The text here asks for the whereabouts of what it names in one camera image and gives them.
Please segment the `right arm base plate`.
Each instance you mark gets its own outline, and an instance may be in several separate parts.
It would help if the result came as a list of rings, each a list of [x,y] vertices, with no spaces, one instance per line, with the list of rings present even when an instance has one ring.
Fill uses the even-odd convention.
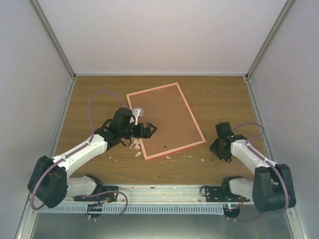
[[[249,199],[234,195],[234,194],[228,194],[224,195],[222,187],[221,186],[201,186],[199,189],[199,193],[201,196],[205,198],[206,202],[210,203],[241,203],[241,202],[250,202]]]

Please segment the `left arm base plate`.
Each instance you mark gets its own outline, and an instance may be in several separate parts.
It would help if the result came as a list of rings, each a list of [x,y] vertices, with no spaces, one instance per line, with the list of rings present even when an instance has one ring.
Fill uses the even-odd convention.
[[[101,186],[98,189],[95,189],[92,195],[106,192],[106,191],[108,191],[108,193],[105,193],[99,196],[94,196],[94,197],[75,196],[73,197],[73,200],[75,202],[101,202],[101,201],[104,201],[107,203],[116,202],[118,195],[115,191],[118,191],[118,189],[119,189],[118,186]]]

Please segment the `pink picture frame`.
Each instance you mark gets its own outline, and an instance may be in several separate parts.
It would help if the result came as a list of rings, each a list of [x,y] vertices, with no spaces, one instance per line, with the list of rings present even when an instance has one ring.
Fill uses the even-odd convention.
[[[145,160],[166,156],[206,143],[206,139],[178,83],[127,94],[129,107],[142,108],[141,122],[157,129],[149,139],[141,139]]]

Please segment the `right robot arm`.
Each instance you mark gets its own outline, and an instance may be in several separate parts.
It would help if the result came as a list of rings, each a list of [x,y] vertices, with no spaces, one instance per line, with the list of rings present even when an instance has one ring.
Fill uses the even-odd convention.
[[[210,151],[221,161],[230,163],[238,158],[253,174],[252,181],[242,176],[224,178],[217,190],[206,187],[206,199],[232,203],[236,200],[251,200],[261,213],[269,211],[285,212],[296,205],[292,174],[286,164],[277,164],[251,144],[242,134],[235,134],[230,123],[215,126],[217,139]]]

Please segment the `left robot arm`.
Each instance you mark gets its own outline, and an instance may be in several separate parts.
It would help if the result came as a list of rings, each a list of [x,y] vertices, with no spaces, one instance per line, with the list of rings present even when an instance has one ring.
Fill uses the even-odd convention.
[[[156,131],[151,123],[140,123],[143,109],[119,108],[112,119],[93,130],[91,136],[73,149],[50,158],[38,159],[27,188],[31,194],[31,206],[39,199],[44,206],[54,208],[66,198],[89,198],[100,201],[103,195],[103,183],[93,175],[73,178],[72,174],[82,165],[101,155],[125,139],[148,139]]]

